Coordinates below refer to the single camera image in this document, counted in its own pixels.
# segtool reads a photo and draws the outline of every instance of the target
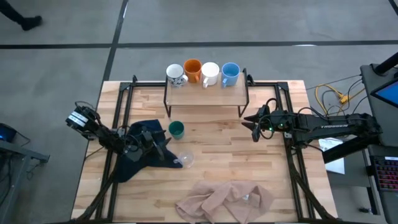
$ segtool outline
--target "green cup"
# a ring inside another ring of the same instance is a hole
[[[184,124],[181,121],[173,121],[169,125],[169,131],[173,138],[179,140],[184,136]]]

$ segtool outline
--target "monitor screen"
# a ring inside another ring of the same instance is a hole
[[[373,96],[398,107],[398,79],[394,79],[375,90]]]

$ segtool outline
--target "black shoe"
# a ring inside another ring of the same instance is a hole
[[[35,27],[42,25],[43,19],[41,16],[25,18],[25,22],[21,25],[24,31],[31,30]]]

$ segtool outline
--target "wooden table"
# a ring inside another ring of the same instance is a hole
[[[304,82],[287,82],[294,111],[309,106]],[[119,83],[105,82],[101,91],[98,113],[107,127],[112,125]],[[256,113],[274,95],[274,89],[270,87],[249,88],[250,104],[243,117]],[[128,182],[119,184],[114,222],[185,222],[176,213],[175,203],[183,199],[199,180],[256,181],[275,197],[271,210],[256,222],[297,221],[281,133],[275,133],[271,140],[261,138],[259,142],[253,142],[250,130],[241,125],[243,119],[238,118],[236,108],[230,106],[176,107],[168,118],[163,99],[164,88],[134,88],[129,124],[159,119],[167,129],[171,121],[182,121],[185,136],[179,141],[173,139],[168,149],[176,155],[182,150],[192,150],[195,163],[189,169],[147,167]],[[119,125],[124,108],[121,111]],[[91,142],[87,153],[99,147],[97,142]],[[303,156],[311,190],[327,211],[337,217],[322,154],[309,147],[303,150]],[[106,150],[102,150],[85,161],[72,218],[81,215],[100,190],[105,158]],[[300,198],[306,214],[302,192]],[[223,207],[219,208],[216,221],[236,222]]]

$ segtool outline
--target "gray floor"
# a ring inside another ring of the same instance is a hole
[[[10,0],[45,24],[23,32],[0,16],[1,44],[109,44],[122,0]],[[214,41],[396,40],[398,17],[388,0],[130,0],[120,43]],[[324,47],[207,47],[117,49],[110,80],[163,80],[165,68],[187,58],[218,64],[236,62],[256,80],[305,80],[307,88],[359,74],[359,66],[381,62],[396,45]],[[65,125],[73,102],[96,104],[109,49],[0,50],[0,122],[32,139],[49,163],[24,182],[13,223],[69,219],[87,142]],[[359,77],[334,83],[347,92]],[[363,88],[360,84],[353,91]],[[314,89],[310,103],[321,110]],[[351,103],[352,112],[364,93]],[[333,94],[325,103],[336,105]],[[357,112],[370,113],[368,102]],[[359,213],[368,207],[366,190],[332,185],[340,218],[383,223]]]

